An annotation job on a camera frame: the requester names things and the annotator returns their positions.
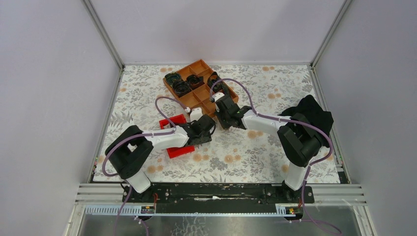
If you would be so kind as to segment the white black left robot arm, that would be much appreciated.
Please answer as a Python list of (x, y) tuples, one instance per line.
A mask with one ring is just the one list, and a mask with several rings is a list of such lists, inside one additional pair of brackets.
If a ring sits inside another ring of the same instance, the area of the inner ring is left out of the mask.
[(208, 115), (157, 131), (142, 131), (132, 125), (107, 147), (106, 159), (116, 170), (116, 175), (134, 189), (134, 196), (140, 202), (147, 202), (153, 190), (151, 181), (141, 168), (148, 156), (157, 150), (208, 143), (214, 129), (215, 121)]

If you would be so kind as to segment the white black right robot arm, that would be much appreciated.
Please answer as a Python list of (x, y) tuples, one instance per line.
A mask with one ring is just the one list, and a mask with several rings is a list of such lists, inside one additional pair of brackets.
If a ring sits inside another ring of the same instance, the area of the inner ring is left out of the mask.
[(290, 117), (260, 115), (250, 106), (239, 107), (229, 95), (219, 92), (213, 96), (217, 116), (222, 128), (230, 127), (255, 130), (279, 139), (286, 157), (290, 161), (289, 170), (282, 189), (284, 200), (293, 203), (301, 197), (307, 166), (324, 146), (323, 137), (314, 129), (293, 123), (301, 121), (309, 124), (306, 117), (296, 113)]

